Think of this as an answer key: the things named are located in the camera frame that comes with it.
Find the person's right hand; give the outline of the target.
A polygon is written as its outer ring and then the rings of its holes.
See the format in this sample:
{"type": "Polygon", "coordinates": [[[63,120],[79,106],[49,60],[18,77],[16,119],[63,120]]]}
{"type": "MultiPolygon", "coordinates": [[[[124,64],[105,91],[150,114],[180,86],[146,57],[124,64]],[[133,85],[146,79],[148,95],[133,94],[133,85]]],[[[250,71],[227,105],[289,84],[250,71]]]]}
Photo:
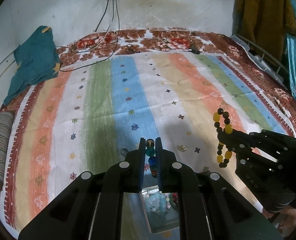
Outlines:
{"type": "Polygon", "coordinates": [[[296,229],[296,209],[291,206],[278,213],[270,213],[263,208],[262,215],[277,228],[282,239],[288,239],[296,229]]]}

